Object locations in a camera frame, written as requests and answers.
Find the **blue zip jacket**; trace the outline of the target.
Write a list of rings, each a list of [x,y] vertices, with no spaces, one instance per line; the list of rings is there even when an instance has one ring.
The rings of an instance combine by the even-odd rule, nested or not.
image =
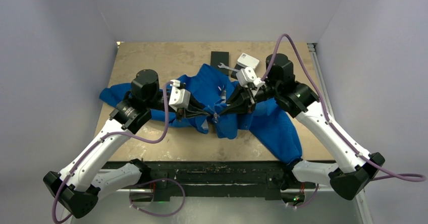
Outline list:
[[[207,64],[202,65],[196,75],[182,75],[177,80],[186,84],[186,90],[205,105],[205,109],[212,110],[212,117],[178,120],[175,112],[166,110],[166,104],[161,102],[159,109],[150,109],[152,120],[164,123],[161,135],[156,139],[135,136],[136,140],[157,144],[166,138],[170,128],[192,127],[201,134],[208,134],[207,124],[212,122],[218,138],[235,139],[238,130],[248,130],[278,160],[291,163],[302,157],[303,150],[296,128],[274,99],[258,103],[250,114],[220,116],[220,112],[227,106],[221,93],[225,92],[229,97],[238,82],[231,82],[226,75]]]

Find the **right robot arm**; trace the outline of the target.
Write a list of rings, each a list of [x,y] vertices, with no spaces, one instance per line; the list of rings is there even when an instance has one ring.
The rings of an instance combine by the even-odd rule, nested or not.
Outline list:
[[[249,114],[256,104],[273,98],[281,112],[302,123],[335,160],[332,164],[293,160],[283,174],[285,184],[289,187],[301,182],[322,184],[332,187],[340,197],[352,200],[379,171],[364,159],[382,166],[384,157],[378,152],[370,153],[342,128],[328,122],[329,114],[323,112],[318,95],[308,85],[296,81],[293,63],[286,55],[270,55],[266,62],[273,65],[264,80],[250,67],[237,72],[238,86],[221,114]]]

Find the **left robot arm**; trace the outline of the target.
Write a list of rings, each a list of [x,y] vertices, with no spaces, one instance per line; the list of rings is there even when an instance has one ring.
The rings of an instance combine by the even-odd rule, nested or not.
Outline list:
[[[88,146],[62,170],[50,171],[44,176],[43,182],[54,203],[62,205],[70,216],[81,218],[93,210],[99,199],[118,189],[145,188],[155,182],[151,168],[139,159],[109,173],[100,173],[125,142],[136,138],[154,109],[164,111],[165,123],[169,122],[170,112],[179,119],[207,115],[204,104],[191,94],[188,83],[171,80],[160,87],[156,71],[139,71],[131,81],[130,90]]]

